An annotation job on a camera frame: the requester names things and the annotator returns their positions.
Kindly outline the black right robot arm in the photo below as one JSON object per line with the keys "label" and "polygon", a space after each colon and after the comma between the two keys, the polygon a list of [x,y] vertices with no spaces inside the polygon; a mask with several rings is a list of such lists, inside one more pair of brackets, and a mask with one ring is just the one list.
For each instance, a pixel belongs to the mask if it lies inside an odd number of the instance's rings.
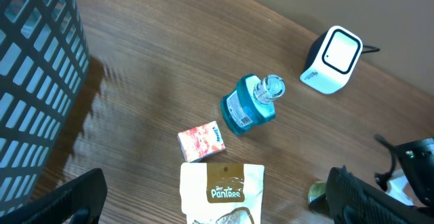
{"label": "black right robot arm", "polygon": [[[381,189],[365,183],[343,166],[330,170],[325,199],[335,223],[432,223],[433,222],[433,138],[393,146],[380,135],[374,138],[392,157],[391,169],[375,174]],[[404,204],[386,194],[396,163],[401,165],[416,197],[425,205]]]}

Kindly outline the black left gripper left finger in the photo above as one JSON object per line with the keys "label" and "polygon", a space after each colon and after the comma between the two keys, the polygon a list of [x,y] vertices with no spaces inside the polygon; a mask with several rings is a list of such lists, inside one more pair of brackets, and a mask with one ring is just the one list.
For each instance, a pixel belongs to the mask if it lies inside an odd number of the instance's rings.
{"label": "black left gripper left finger", "polygon": [[1,223],[98,223],[107,193],[103,171],[95,168],[44,197],[2,216]]}

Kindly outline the green lid jar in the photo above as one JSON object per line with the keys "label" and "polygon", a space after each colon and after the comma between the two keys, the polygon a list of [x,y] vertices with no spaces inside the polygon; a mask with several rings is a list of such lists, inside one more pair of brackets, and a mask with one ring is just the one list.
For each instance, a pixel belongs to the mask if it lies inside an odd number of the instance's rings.
{"label": "green lid jar", "polygon": [[326,193],[326,182],[317,181],[313,183],[308,190],[308,204]]}

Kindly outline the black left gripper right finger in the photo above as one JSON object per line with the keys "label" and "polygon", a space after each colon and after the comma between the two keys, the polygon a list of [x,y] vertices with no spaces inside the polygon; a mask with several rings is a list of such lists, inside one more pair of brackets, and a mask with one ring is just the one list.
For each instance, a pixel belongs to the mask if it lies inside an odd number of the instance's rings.
{"label": "black left gripper right finger", "polygon": [[345,167],[330,170],[325,200],[335,223],[433,224],[432,216],[393,199]]}

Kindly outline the blue mouthwash bottle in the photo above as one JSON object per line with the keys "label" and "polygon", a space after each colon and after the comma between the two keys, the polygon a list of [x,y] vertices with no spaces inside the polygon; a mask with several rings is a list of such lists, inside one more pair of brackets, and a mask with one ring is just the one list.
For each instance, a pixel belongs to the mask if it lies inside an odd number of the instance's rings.
{"label": "blue mouthwash bottle", "polygon": [[263,79],[255,74],[246,75],[220,101],[223,119],[230,131],[241,135],[253,126],[275,119],[274,102],[284,93],[285,84],[278,75],[268,75]]}

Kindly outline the beige nut snack pouch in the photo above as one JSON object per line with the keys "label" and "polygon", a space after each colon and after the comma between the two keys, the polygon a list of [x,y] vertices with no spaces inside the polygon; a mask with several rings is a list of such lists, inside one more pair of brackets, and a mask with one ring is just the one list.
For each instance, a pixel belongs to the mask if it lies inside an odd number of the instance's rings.
{"label": "beige nut snack pouch", "polygon": [[181,209],[192,224],[259,224],[263,165],[183,163]]}

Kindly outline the red tissue pack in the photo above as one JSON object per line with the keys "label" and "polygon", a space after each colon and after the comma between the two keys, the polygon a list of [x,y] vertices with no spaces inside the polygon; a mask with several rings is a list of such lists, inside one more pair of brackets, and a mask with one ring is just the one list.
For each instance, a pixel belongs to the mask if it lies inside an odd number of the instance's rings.
{"label": "red tissue pack", "polygon": [[199,162],[203,158],[226,149],[216,121],[178,133],[178,142],[185,162]]}

